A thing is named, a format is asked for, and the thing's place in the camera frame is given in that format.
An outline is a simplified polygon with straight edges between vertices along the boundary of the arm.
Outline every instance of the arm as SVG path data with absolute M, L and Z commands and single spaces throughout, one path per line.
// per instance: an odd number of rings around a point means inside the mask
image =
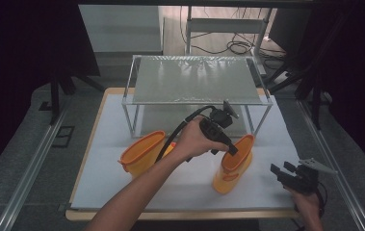
M 110 199 L 94 216 L 86 231 L 130 230 L 145 206 L 180 164 L 210 149 L 227 151 L 225 144 L 209 141 L 203 136 L 200 121 L 201 118 L 197 117 L 187 124 L 171 153 Z
M 303 195 L 286 186 L 284 189 L 288 190 L 293 196 L 293 200 L 299 208 L 300 216 L 305 224 L 307 231 L 323 231 L 323 225 L 320 221 L 320 202 L 316 194 Z

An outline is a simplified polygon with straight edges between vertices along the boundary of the gray floor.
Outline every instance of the gray floor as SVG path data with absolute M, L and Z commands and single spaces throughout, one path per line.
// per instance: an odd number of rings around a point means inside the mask
M 166 54 L 178 55 L 169 52 L 169 47 L 164 47 L 164 51 Z M 93 79 L 104 87 L 124 87 L 124 79 L 129 71 L 129 57 L 110 57 L 125 63 L 106 65 L 102 62 L 102 55 L 96 55 L 102 76 Z M 267 70 L 269 74 L 273 73 L 272 69 Z M 74 81 L 76 93 L 72 96 L 61 95 L 62 101 L 70 101 L 62 126 L 74 126 L 73 137 L 68 148 L 52 147 L 47 153 L 39 175 L 14 222 L 13 230 L 81 230 L 86 224 L 67 220 L 65 206 L 69 201 L 103 93 L 75 78 Z M 299 102 L 294 98 L 296 87 L 297 83 L 275 95 L 278 106 L 300 158 L 314 157 L 325 163 L 319 143 L 300 106 L 302 103 L 308 108 L 308 100 Z M 48 86 L 34 91 L 32 107 L 0 157 L 0 217 L 48 127 L 50 112 L 39 111 L 39 106 L 43 101 L 49 100 Z M 333 119 L 327 105 L 321 107 L 320 119 L 320 134 L 324 136 L 330 154 L 337 161 L 357 201 L 365 211 L 365 154 Z M 328 203 L 323 216 L 325 230 L 359 230 L 351 214 L 354 208 L 346 203 L 346 197 L 340 193 L 336 179 L 321 174 L 320 180 L 328 190 Z M 259 225 L 263 231 L 296 230 L 294 223 L 287 218 L 260 219 Z

